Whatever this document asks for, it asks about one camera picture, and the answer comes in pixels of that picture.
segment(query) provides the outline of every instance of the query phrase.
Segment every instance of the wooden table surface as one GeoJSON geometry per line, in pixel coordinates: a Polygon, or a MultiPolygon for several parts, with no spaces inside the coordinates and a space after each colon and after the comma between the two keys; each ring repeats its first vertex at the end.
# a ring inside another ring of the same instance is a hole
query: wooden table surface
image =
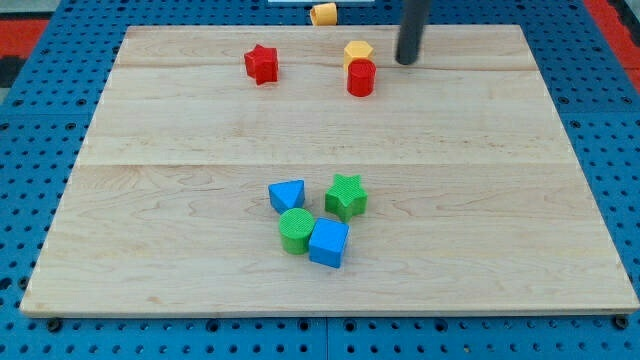
{"type": "Polygon", "coordinates": [[[639,307],[517,26],[131,27],[22,301],[29,316],[484,316],[639,307]],[[345,90],[366,40],[372,96],[345,90]],[[257,87],[242,55],[277,47],[257,87]],[[342,268],[286,254],[267,185],[334,173],[342,268]]]}

